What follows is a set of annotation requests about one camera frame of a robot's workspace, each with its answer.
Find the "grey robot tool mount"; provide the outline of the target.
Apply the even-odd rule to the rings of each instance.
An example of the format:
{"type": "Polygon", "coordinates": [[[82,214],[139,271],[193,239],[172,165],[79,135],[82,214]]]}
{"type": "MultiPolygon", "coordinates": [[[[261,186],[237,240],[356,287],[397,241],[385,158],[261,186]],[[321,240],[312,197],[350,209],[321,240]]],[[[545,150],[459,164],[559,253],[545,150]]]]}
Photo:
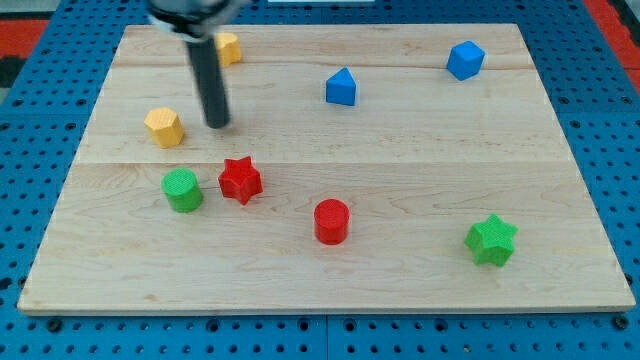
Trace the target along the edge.
{"type": "Polygon", "coordinates": [[[204,41],[249,3],[249,0],[145,1],[150,23],[185,41],[204,41]]]}

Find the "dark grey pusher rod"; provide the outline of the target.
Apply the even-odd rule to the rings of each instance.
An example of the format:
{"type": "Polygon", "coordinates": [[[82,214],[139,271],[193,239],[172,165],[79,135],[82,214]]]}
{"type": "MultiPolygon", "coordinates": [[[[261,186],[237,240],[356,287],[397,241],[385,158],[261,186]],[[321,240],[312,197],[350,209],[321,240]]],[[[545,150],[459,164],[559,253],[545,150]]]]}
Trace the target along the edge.
{"type": "Polygon", "coordinates": [[[187,52],[206,125],[213,129],[226,127],[231,117],[214,38],[189,43],[187,52]]]}

